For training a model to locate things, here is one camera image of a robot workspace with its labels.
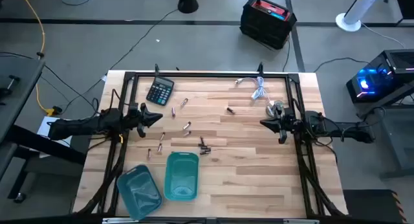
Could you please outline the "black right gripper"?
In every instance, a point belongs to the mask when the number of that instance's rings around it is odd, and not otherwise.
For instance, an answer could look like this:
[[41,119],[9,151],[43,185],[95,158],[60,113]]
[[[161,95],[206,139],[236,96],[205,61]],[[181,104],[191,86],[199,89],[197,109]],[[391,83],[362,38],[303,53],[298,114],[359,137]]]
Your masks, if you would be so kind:
[[290,107],[279,107],[278,114],[280,119],[278,117],[272,117],[260,120],[259,122],[273,133],[279,133],[278,142],[280,144],[285,143],[288,131],[291,133],[302,133],[304,131],[303,122],[295,117]]

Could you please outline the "teal plastic bin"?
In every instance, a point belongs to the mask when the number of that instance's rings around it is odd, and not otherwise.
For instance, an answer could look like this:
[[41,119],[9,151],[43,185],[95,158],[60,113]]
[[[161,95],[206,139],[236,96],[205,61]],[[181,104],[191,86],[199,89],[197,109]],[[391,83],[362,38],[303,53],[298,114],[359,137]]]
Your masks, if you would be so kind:
[[197,197],[199,157],[191,152],[173,152],[166,162],[164,196],[170,201],[193,201]]

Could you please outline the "dark blue plastic bin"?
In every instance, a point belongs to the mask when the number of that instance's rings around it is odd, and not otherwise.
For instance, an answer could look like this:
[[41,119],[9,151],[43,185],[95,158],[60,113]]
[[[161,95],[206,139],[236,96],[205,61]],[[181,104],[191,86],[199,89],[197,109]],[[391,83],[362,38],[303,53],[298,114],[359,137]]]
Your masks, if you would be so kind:
[[122,174],[116,185],[131,219],[144,219],[162,204],[161,193],[145,164]]

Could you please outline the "silver tape roll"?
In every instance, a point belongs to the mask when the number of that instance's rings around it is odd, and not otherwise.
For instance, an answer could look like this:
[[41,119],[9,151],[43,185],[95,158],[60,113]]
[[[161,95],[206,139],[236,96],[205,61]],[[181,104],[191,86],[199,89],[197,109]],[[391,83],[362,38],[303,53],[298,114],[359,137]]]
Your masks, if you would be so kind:
[[283,115],[285,113],[284,103],[280,100],[269,101],[266,112],[269,117],[274,117],[276,114]]

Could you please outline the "black desk calculator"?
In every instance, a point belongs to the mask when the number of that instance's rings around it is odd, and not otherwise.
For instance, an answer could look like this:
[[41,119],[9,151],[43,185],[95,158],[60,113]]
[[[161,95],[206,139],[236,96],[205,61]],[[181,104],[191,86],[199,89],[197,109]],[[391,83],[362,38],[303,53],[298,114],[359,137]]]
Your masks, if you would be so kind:
[[165,106],[171,96],[175,83],[165,77],[156,76],[149,88],[146,100],[154,104]]

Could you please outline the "black plastic crate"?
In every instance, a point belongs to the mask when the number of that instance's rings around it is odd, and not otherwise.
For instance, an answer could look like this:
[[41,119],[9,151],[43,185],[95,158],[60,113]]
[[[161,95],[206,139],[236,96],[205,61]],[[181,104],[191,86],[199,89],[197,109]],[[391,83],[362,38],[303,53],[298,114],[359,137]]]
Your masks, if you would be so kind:
[[266,12],[254,8],[252,4],[255,1],[248,0],[243,6],[240,22],[241,32],[269,47],[277,50],[282,49],[288,41],[293,26],[297,22],[295,14],[287,8],[290,16],[287,21],[282,21],[274,16],[268,15]]

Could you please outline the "white printed paper sheet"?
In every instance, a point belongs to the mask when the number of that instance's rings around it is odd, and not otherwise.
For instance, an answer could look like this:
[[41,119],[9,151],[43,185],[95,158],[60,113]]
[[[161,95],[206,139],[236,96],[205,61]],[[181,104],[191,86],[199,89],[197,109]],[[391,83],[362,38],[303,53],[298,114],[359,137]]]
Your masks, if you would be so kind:
[[[58,118],[56,118],[56,117],[44,117],[42,122],[41,122],[41,125],[40,125],[40,127],[37,131],[37,134],[41,135],[42,137],[49,138],[48,137],[49,130],[50,130],[49,122],[55,122],[57,120],[58,120]],[[63,139],[63,140],[57,140],[56,142],[66,146],[66,147],[69,147],[70,143],[71,143],[71,139],[72,139],[72,137],[68,137],[68,138]]]

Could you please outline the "red box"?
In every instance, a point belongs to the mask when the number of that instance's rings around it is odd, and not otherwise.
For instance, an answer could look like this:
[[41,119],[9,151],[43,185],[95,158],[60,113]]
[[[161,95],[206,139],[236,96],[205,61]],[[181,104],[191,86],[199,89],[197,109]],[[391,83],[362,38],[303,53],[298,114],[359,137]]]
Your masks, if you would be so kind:
[[266,12],[268,15],[274,16],[282,21],[287,21],[290,12],[288,9],[283,8],[282,6],[271,4],[264,0],[256,0],[252,6],[262,12]]

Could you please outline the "black cone stand base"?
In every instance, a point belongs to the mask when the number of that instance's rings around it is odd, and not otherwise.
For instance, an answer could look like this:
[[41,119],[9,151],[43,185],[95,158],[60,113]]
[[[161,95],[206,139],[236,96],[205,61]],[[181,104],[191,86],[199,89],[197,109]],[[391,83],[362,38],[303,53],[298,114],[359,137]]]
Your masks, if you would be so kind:
[[177,8],[184,14],[190,14],[198,10],[199,4],[197,0],[179,0]]

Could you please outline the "black floor mat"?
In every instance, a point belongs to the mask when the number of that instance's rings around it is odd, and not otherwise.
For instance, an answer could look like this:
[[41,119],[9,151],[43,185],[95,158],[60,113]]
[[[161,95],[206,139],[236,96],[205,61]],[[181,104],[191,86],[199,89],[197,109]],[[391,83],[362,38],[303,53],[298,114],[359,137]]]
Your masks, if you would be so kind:
[[408,223],[398,194],[393,190],[344,190],[343,196],[353,218]]

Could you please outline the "grey side table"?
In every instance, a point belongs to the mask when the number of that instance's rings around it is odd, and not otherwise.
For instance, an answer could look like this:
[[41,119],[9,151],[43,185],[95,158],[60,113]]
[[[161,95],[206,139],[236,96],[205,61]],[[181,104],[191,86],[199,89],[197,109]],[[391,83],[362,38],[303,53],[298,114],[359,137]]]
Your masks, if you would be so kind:
[[360,118],[373,115],[377,145],[391,155],[394,169],[382,172],[380,178],[414,176],[414,87],[403,86],[373,103],[356,105]]

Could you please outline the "white tower fan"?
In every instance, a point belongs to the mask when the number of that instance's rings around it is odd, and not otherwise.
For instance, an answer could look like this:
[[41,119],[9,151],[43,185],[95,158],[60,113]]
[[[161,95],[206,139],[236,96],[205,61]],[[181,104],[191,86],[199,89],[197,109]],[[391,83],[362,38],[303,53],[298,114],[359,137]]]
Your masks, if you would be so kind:
[[346,32],[356,32],[362,26],[362,18],[376,0],[354,0],[347,12],[336,16],[336,25]]

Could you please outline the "black computer with blue light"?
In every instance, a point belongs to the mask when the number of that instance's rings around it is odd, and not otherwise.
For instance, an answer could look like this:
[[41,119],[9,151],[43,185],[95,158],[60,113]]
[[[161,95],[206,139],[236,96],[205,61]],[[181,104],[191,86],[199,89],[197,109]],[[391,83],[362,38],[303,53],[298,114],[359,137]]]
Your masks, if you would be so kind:
[[414,49],[384,50],[360,69],[346,87],[352,103],[371,103],[414,80]]

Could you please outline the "grey desk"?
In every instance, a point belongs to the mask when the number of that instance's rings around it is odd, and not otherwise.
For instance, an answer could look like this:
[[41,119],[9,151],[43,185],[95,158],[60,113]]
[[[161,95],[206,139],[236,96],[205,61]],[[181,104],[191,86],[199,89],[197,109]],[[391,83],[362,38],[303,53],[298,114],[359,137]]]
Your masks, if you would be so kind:
[[20,82],[11,88],[12,94],[1,100],[6,105],[0,106],[0,145],[3,143],[11,143],[12,145],[5,161],[0,162],[0,180],[14,157],[25,161],[8,195],[8,198],[15,203],[22,203],[27,197],[22,193],[21,188],[28,174],[25,167],[30,158],[42,152],[76,164],[83,164],[85,161],[84,153],[15,124],[44,67],[44,60],[0,57],[0,88],[6,88],[9,85],[10,75],[20,77]]

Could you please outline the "black desk clamp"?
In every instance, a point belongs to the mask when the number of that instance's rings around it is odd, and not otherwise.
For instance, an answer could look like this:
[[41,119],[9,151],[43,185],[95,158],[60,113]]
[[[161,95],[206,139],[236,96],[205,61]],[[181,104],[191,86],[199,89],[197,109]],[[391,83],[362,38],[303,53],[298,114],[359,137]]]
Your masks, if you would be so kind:
[[0,106],[6,105],[1,100],[7,96],[10,96],[12,94],[12,90],[11,90],[12,86],[20,82],[20,77],[18,76],[10,75],[9,79],[11,79],[9,85],[6,88],[0,88]]

